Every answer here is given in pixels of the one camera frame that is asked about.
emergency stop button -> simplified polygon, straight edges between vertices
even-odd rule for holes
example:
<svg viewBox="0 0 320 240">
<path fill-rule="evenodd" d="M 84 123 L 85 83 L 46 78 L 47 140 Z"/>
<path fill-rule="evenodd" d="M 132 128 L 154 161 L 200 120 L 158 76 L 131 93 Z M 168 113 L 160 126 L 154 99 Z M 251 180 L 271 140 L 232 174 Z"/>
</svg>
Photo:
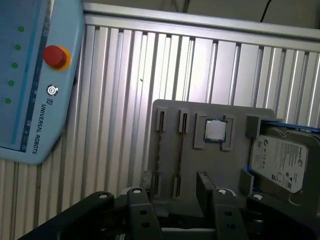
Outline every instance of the emergency stop button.
<svg viewBox="0 0 320 240">
<path fill-rule="evenodd" d="M 66 65 L 67 54 L 60 47 L 50 45 L 44 49 L 43 60 L 50 67 L 59 69 Z"/>
</svg>

